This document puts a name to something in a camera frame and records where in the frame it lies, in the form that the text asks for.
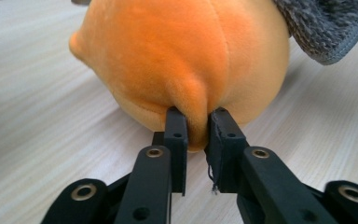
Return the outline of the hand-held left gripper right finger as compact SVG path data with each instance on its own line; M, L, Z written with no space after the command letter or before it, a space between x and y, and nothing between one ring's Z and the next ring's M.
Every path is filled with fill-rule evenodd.
M245 224L336 224L272 150L251 147L225 108L209 117L205 149L213 188L235 193Z

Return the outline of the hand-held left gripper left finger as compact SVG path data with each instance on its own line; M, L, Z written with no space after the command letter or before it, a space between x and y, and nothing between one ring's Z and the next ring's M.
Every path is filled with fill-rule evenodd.
M172 195L186 192L187 127L175 107L134 163L115 224L171 224Z

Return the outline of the orange plush toy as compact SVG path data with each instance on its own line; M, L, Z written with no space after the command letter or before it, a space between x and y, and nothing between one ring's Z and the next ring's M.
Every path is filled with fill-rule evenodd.
M69 49L148 129L176 107L200 151L213 110L245 125L275 98L289 32L273 0L91 0Z

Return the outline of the grey towel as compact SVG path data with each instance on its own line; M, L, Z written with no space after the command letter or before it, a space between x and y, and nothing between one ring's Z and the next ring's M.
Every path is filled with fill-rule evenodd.
M358 42L358 0L273 0L312 60L337 63Z

